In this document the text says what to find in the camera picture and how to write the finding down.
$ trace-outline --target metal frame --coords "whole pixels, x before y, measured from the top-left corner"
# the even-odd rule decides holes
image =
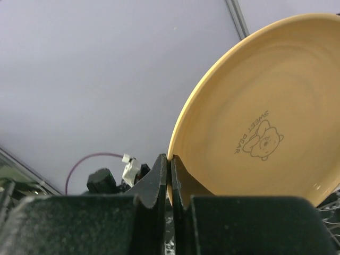
[[[2,154],[6,159],[8,159],[11,163],[13,163],[13,166],[23,175],[27,176],[31,180],[39,183],[40,186],[48,190],[54,195],[61,195],[63,194],[61,191],[59,191],[57,188],[53,187],[51,184],[49,184],[46,180],[44,180],[39,174],[37,174],[33,169],[28,167],[23,162],[20,162],[19,160],[15,159],[10,153],[5,151],[4,149],[0,148],[0,154]]]
[[[237,33],[239,34],[240,40],[243,40],[249,35],[247,24],[245,23],[240,5],[238,0],[226,0],[230,14],[234,21]]]

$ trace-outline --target white panel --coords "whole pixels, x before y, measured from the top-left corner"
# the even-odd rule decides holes
[[[239,0],[250,33],[275,21],[303,13],[340,13],[340,0]]]
[[[238,42],[224,0],[1,1],[0,145],[64,190],[99,151],[152,165],[204,73]],[[70,193],[119,159],[85,161]]]

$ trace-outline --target round plate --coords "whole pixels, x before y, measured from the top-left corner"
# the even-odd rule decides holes
[[[239,42],[188,98],[168,160],[216,195],[320,204],[340,182],[339,31],[340,17],[305,14]]]

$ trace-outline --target white connector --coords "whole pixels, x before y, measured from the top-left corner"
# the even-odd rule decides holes
[[[130,187],[133,187],[136,175],[140,174],[141,164],[128,154],[124,154],[122,162],[126,163],[122,178]]]

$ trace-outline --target bear drawing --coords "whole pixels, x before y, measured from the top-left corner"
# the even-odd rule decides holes
[[[243,151],[250,153],[252,157],[267,160],[282,140],[283,135],[278,134],[276,128],[271,127],[269,122],[264,120],[256,129],[255,134],[243,146]]]

